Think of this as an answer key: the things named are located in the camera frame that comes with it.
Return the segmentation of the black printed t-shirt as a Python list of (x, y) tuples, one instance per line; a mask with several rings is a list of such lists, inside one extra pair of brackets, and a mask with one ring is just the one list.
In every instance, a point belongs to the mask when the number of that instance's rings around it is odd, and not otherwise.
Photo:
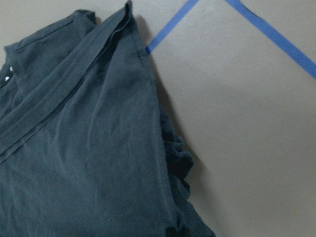
[(3, 237), (212, 237), (189, 202), (193, 159), (158, 100), (132, 2), (5, 46)]

